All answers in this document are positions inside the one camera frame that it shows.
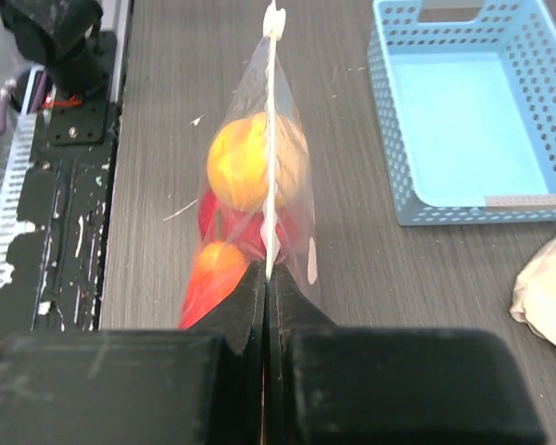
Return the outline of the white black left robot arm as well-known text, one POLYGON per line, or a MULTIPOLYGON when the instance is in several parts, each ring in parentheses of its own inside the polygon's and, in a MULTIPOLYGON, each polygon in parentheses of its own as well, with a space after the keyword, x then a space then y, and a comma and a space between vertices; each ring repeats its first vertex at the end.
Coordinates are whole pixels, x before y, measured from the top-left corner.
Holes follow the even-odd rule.
POLYGON ((20 54, 44 66, 56 87, 71 95, 92 95, 105 83, 86 37, 98 35, 102 16, 92 0, 0 1, 0 18, 20 54))

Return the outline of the clear zip top bag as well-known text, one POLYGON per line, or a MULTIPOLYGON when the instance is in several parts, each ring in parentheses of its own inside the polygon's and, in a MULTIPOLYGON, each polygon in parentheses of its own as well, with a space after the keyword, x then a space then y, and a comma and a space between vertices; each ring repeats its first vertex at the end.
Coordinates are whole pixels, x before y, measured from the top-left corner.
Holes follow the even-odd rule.
POLYGON ((266 8, 262 37, 207 151, 182 329, 225 300, 254 262, 266 273, 283 265, 306 297, 320 294, 310 154, 277 55, 285 17, 274 2, 266 8))

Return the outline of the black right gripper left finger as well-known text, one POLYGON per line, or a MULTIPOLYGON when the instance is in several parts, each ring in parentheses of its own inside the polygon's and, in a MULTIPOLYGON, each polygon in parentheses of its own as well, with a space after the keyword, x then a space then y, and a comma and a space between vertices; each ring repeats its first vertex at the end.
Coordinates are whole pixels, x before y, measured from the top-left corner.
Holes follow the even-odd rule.
POLYGON ((0 347, 0 444, 257 444, 265 278, 187 330, 18 334, 0 347))

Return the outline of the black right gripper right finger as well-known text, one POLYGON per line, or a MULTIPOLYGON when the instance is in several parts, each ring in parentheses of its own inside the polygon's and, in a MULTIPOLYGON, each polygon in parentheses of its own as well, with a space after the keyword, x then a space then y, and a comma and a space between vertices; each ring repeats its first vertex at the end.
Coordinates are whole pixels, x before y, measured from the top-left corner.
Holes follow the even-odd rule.
POLYGON ((341 327, 275 268, 267 444, 543 444, 516 360, 483 330, 341 327))

